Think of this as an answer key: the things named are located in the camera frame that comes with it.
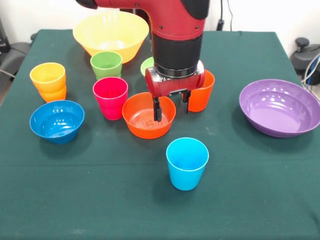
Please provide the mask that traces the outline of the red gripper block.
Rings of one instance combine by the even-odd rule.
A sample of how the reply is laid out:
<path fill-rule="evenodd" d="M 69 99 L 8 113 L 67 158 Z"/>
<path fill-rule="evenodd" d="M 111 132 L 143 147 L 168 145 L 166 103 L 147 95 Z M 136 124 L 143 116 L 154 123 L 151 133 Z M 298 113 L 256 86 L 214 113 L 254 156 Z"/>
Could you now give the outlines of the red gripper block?
<path fill-rule="evenodd" d="M 162 109 L 159 97 L 182 93 L 181 113 L 186 115 L 189 109 L 189 98 L 193 90 L 201 88 L 205 81 L 205 68 L 201 60 L 198 61 L 195 72 L 184 77 L 169 77 L 160 74 L 155 67 L 145 70 L 145 81 L 148 91 L 153 97 L 154 121 L 162 121 Z"/>

